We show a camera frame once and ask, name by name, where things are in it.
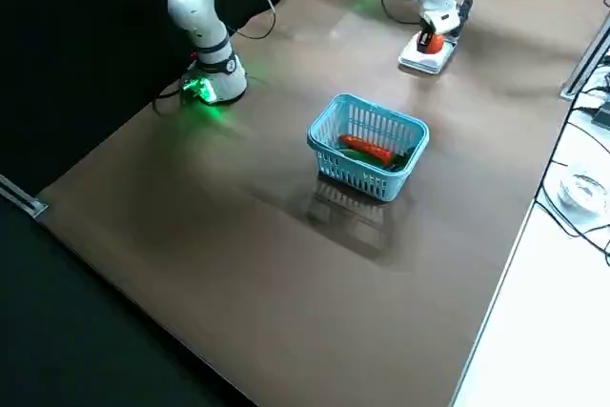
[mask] white desk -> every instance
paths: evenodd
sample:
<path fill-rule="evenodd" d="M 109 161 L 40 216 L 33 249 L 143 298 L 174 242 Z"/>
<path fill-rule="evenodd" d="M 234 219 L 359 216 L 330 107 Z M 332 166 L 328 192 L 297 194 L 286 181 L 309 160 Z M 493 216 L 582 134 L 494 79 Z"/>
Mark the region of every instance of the white desk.
<path fill-rule="evenodd" d="M 597 70 L 584 89 L 603 84 L 608 71 Z M 597 107 L 601 100 L 581 94 L 575 107 Z M 590 119 L 578 112 L 569 118 L 610 148 L 610 132 Z M 553 159 L 602 161 L 610 175 L 610 156 L 569 125 Z M 544 176 L 555 202 L 564 169 L 552 164 Z M 577 227 L 585 231 L 599 223 Z M 589 236 L 604 247 L 610 230 Z M 452 405 L 610 406 L 610 268 L 603 254 L 566 235 L 538 205 L 525 218 Z"/>

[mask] red vegetable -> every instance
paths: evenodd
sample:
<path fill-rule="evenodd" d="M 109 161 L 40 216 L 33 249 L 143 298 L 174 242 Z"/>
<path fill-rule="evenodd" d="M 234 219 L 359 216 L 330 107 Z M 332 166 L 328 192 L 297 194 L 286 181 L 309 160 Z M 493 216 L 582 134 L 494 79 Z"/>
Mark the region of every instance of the red vegetable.
<path fill-rule="evenodd" d="M 362 140 L 359 137 L 346 134 L 341 135 L 339 137 L 339 140 L 346 146 L 350 147 L 352 150 L 356 150 L 357 152 L 361 153 L 367 153 L 377 158 L 383 163 L 383 167 L 389 166 L 394 160 L 394 153 L 392 153 L 390 150 L 386 150 L 385 148 L 373 145 L 365 140 Z"/>

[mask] blue plastic basket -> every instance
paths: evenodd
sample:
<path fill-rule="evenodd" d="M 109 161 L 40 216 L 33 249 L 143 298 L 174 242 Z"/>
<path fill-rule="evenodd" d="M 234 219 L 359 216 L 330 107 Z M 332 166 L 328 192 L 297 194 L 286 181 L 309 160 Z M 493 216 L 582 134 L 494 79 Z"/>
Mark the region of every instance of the blue plastic basket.
<path fill-rule="evenodd" d="M 404 169 L 386 172 L 338 151 L 339 136 L 346 133 L 397 154 L 415 150 Z M 351 94 L 339 94 L 312 124 L 307 143 L 316 151 L 321 173 L 389 202 L 413 171 L 429 138 L 428 127 L 418 119 Z"/>

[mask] black background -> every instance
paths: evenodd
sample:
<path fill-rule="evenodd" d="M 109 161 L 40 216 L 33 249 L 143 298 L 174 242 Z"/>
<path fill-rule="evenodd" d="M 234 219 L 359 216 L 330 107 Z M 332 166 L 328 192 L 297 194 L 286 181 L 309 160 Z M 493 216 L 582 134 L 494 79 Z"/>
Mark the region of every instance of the black background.
<path fill-rule="evenodd" d="M 142 109 L 189 63 L 167 0 L 3 0 L 0 173 L 31 194 Z M 238 29 L 266 0 L 216 0 Z"/>

